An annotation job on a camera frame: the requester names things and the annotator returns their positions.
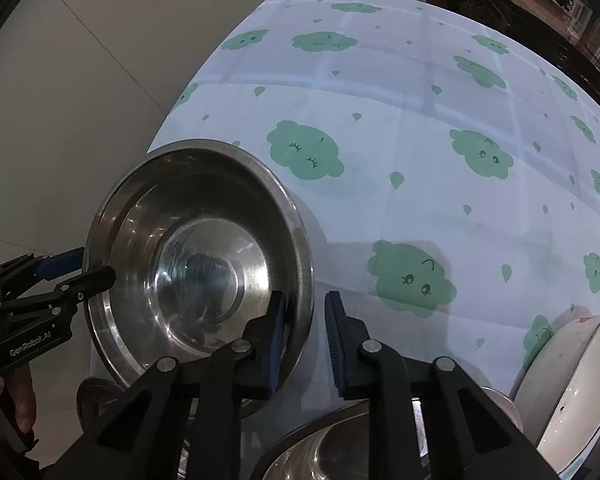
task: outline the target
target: white tablecloth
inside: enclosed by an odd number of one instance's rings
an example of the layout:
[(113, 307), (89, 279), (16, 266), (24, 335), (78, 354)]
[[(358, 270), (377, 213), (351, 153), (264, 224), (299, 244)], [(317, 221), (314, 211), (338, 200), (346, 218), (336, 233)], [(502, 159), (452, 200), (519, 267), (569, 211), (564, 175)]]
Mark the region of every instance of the white tablecloth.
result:
[(312, 332), (245, 424), (249, 448), (339, 405), (330, 289), (372, 337), (421, 360), (451, 355), (505, 393), (539, 340), (600, 314), (600, 107), (483, 25), (413, 0), (266, 0), (151, 150), (196, 137), (273, 170), (314, 258)]

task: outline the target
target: screw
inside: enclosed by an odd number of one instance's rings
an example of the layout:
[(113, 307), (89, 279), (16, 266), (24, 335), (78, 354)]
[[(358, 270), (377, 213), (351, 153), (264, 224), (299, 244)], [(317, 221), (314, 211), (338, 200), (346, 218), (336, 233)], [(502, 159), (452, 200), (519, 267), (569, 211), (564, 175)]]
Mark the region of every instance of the screw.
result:
[(231, 350), (238, 352), (238, 354), (246, 352), (249, 348), (251, 348), (251, 343), (249, 343), (246, 339), (236, 339), (233, 343), (231, 343)]
[(176, 367), (176, 359), (173, 357), (163, 357), (158, 361), (157, 367), (161, 372), (171, 372)]
[(375, 354), (376, 352), (379, 352), (382, 348), (382, 343), (376, 341), (375, 339), (367, 339), (362, 342), (362, 348), (370, 354)]
[(456, 362), (451, 357), (439, 357), (436, 359), (436, 366), (443, 372), (452, 372), (456, 367)]

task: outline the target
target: beige floor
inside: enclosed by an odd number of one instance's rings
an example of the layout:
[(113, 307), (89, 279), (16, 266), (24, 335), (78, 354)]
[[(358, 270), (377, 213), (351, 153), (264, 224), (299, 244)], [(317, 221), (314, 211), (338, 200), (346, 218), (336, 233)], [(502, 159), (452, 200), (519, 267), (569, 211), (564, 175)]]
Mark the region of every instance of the beige floor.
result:
[[(0, 31), (0, 262), (83, 245), (105, 193), (261, 1), (23, 0)], [(32, 362), (40, 438), (32, 455), (43, 465), (80, 435), (75, 391), (90, 353), (83, 316), (73, 329), (69, 343)]]

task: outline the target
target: metal basin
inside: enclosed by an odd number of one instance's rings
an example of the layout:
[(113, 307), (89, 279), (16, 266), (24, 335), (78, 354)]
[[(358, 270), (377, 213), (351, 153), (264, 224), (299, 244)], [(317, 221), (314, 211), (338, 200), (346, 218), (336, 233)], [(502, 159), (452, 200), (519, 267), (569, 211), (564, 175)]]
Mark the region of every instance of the metal basin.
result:
[(254, 156), (183, 140), (151, 152), (91, 225), (83, 267), (112, 266), (115, 285), (85, 306), (104, 364), (129, 386), (162, 356), (208, 357), (288, 298), (281, 383), (309, 332), (313, 270), (288, 193)]

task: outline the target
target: human hand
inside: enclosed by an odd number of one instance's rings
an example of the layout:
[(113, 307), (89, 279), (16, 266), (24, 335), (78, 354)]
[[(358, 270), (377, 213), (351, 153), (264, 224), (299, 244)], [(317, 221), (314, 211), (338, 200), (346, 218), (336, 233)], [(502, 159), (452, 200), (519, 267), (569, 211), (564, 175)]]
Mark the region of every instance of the human hand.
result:
[(7, 388), (13, 399), (15, 418), (22, 433), (29, 433), (36, 421), (36, 394), (29, 365), (24, 365), (5, 378), (0, 378), (0, 395)]

